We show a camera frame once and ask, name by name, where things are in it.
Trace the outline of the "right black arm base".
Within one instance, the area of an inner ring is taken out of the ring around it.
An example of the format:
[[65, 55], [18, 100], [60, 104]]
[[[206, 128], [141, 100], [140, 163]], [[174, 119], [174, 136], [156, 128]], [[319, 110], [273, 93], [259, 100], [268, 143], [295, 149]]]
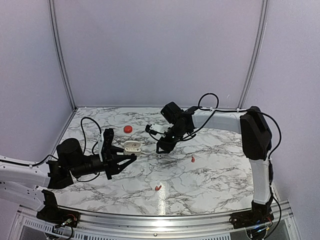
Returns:
[[265, 204], [252, 201], [251, 209], [232, 213], [229, 222], [233, 225], [234, 229], [240, 229], [273, 221], [272, 201], [273, 198]]

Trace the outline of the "red ear hook front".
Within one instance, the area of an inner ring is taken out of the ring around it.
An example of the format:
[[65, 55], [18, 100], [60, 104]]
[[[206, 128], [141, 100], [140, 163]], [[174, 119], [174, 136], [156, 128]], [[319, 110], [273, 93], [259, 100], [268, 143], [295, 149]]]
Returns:
[[156, 187], [155, 187], [155, 191], [159, 191], [161, 188], [162, 188], [161, 185], [160, 185], [160, 186], [156, 186]]

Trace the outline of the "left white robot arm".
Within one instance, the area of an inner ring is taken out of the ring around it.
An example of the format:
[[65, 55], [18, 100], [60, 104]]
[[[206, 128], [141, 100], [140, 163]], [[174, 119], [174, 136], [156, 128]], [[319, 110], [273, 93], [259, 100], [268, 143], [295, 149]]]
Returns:
[[40, 162], [0, 159], [0, 195], [33, 210], [43, 209], [53, 223], [63, 219], [63, 211], [56, 206], [52, 190], [61, 190], [74, 184], [74, 179], [105, 172], [107, 179], [121, 173], [141, 154], [141, 148], [117, 147], [112, 139], [99, 144], [99, 153], [84, 154], [80, 142], [68, 138], [56, 147], [57, 157]]

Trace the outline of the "red bottle cap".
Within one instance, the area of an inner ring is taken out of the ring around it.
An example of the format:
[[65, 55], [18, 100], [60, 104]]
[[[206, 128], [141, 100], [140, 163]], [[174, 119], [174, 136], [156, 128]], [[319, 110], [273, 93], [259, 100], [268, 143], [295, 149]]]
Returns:
[[132, 133], [132, 132], [133, 132], [133, 127], [130, 126], [130, 125], [126, 125], [126, 126], [124, 126], [123, 131], [124, 131], [126, 134]]

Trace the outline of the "left aluminium frame post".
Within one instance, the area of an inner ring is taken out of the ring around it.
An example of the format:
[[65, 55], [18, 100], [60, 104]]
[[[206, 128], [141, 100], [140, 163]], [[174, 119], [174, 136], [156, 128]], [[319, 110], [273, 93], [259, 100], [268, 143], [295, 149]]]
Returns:
[[61, 38], [59, 33], [56, 3], [54, 0], [48, 0], [47, 2], [48, 2], [51, 31], [53, 36], [53, 43], [54, 43], [54, 48], [57, 56], [58, 67], [62, 77], [62, 83], [65, 89], [65, 93], [66, 93], [70, 108], [72, 109], [72, 111], [76, 111], [77, 106], [72, 93], [71, 83], [68, 76], [67, 66], [64, 59], [63, 48], [62, 48], [62, 43], [61, 43]]

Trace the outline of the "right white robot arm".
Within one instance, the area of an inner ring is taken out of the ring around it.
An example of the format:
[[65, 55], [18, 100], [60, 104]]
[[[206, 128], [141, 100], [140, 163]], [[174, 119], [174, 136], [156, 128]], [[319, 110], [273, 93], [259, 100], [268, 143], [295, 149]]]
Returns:
[[250, 162], [253, 178], [253, 203], [258, 204], [248, 212], [247, 219], [258, 224], [267, 216], [265, 206], [272, 199], [273, 180], [269, 153], [272, 133], [266, 115], [257, 107], [249, 109], [213, 109], [192, 106], [187, 110], [170, 102], [161, 110], [169, 127], [152, 124], [153, 135], [160, 135], [156, 144], [158, 154], [168, 154], [178, 142], [193, 138], [201, 129], [215, 129], [241, 135], [242, 151]]

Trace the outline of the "white earbud charging case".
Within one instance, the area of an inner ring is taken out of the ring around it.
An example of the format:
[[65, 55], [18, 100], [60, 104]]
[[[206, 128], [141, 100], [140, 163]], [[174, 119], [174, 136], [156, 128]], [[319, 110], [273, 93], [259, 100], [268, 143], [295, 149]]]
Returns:
[[142, 153], [142, 144], [139, 141], [127, 140], [123, 144], [123, 154], [139, 156]]

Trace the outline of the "front aluminium rail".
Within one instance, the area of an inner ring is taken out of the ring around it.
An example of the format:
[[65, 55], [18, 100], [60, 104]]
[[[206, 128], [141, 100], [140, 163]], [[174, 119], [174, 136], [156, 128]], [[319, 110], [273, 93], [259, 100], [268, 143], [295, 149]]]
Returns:
[[182, 216], [139, 216], [77, 209], [74, 228], [54, 229], [37, 213], [20, 206], [9, 232], [10, 240], [248, 240], [259, 228], [268, 240], [300, 240], [301, 234], [288, 201], [273, 204], [274, 220], [259, 226], [235, 229], [231, 212]]

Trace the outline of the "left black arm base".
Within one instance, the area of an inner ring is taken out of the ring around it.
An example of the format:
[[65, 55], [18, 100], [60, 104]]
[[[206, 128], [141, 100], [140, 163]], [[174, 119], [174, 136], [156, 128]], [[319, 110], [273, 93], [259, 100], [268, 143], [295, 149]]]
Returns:
[[60, 208], [55, 194], [48, 190], [41, 191], [44, 196], [44, 207], [36, 214], [36, 218], [56, 224], [58, 227], [76, 228], [79, 222], [80, 213], [74, 210]]

